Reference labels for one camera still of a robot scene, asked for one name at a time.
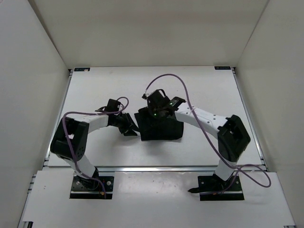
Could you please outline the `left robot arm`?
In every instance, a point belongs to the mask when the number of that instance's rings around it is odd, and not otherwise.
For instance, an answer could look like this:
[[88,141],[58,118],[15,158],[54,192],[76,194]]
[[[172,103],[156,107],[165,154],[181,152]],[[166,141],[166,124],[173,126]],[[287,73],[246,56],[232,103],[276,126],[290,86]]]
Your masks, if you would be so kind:
[[86,157],[88,135],[108,126],[118,128],[124,136],[136,136],[139,128],[121,104],[101,107],[95,113],[68,112],[62,117],[50,145],[50,151],[76,172],[79,182],[89,190],[102,190],[97,167]]

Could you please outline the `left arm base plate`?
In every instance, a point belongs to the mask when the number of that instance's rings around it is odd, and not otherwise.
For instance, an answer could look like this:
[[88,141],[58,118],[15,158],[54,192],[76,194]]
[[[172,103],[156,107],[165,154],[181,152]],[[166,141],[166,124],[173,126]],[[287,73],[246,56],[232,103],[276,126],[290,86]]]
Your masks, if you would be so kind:
[[113,197],[114,176],[99,175],[99,180],[103,183],[106,193],[104,193],[98,181],[83,179],[74,174],[69,197],[82,200],[111,200]]

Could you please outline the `black skirt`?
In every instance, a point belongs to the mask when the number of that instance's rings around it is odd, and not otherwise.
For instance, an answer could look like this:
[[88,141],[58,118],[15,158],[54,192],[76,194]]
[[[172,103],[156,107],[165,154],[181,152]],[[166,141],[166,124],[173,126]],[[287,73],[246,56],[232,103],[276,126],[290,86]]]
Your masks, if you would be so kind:
[[148,109],[139,109],[134,114],[142,141],[172,141],[183,137],[184,123],[175,118],[156,119]]

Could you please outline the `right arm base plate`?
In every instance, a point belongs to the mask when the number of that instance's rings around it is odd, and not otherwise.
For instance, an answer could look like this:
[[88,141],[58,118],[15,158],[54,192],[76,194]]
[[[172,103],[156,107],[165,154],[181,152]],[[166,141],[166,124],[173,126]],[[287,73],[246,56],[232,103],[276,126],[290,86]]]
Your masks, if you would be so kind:
[[227,181],[215,175],[198,176],[200,201],[243,201],[245,200],[239,176],[234,175]]

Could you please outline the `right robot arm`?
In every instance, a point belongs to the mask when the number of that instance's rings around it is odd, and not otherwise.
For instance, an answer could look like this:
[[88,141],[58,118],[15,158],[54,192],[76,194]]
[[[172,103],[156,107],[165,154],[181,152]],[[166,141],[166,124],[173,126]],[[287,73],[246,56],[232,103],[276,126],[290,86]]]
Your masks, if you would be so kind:
[[148,111],[155,118],[173,117],[177,121],[202,130],[207,142],[219,157],[219,163],[210,180],[201,187],[189,189],[189,193],[221,194],[235,182],[237,163],[250,143],[250,136],[237,115],[225,117],[193,106],[180,97],[169,99],[163,95],[144,96]]

